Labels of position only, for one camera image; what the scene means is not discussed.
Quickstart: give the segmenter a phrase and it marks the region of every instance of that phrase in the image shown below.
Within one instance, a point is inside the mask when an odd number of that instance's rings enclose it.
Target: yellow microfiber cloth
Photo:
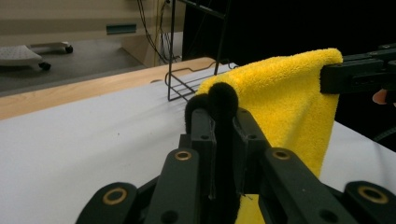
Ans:
[[[196,94],[208,93],[215,83],[229,84],[271,146],[294,151],[319,176],[338,104],[337,94],[320,93],[320,70],[342,60],[338,49],[273,57],[213,76]],[[236,223],[264,223],[258,195],[241,197]]]

